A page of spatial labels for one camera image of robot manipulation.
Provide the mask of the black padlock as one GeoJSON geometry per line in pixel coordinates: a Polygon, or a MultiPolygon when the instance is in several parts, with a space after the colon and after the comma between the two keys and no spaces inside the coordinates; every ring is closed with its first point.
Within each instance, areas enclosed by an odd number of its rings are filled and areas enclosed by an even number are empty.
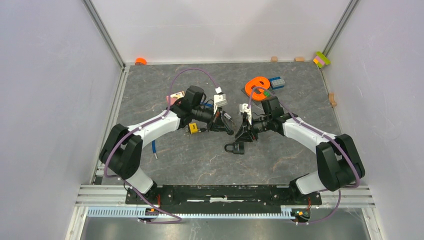
{"type": "Polygon", "coordinates": [[[236,141],[233,143],[228,143],[224,146],[224,150],[227,153],[232,153],[235,155],[244,155],[245,154],[245,143],[236,141]]]}

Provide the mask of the yellow padlock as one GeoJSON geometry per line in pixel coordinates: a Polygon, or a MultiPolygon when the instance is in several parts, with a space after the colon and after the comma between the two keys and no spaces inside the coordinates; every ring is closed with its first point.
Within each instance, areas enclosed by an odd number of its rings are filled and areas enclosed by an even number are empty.
{"type": "Polygon", "coordinates": [[[189,123],[188,127],[186,128],[186,132],[190,133],[191,135],[197,134],[197,133],[203,133],[203,132],[206,132],[207,130],[208,129],[205,127],[203,128],[198,127],[198,125],[195,122],[189,123]]]}

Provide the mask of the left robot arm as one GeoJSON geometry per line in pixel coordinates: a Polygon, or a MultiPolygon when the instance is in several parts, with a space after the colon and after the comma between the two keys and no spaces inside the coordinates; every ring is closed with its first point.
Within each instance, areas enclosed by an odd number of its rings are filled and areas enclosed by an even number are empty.
{"type": "Polygon", "coordinates": [[[138,190],[137,196],[145,204],[153,203],[157,198],[157,190],[153,187],[155,182],[140,166],[145,146],[165,134],[183,129],[193,120],[205,123],[208,131],[233,135],[234,131],[223,117],[222,107],[228,103],[226,94],[220,87],[215,91],[212,107],[202,105],[204,90],[191,85],[183,97],[175,100],[159,115],[135,125],[113,126],[99,153],[99,160],[105,165],[104,169],[112,170],[138,190]]]}

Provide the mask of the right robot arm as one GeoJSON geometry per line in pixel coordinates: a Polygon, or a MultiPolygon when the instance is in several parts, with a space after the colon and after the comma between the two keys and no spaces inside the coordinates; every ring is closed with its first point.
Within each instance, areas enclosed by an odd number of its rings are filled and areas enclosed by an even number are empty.
{"type": "Polygon", "coordinates": [[[297,115],[285,112],[276,96],[261,102],[263,115],[252,117],[251,106],[239,106],[242,124],[236,133],[238,142],[258,140],[259,133],[273,131],[295,140],[316,156],[317,170],[289,183],[289,199],[302,204],[309,194],[318,191],[337,191],[350,185],[358,187],[366,171],[353,138],[348,134],[335,135],[320,130],[297,115]]]}

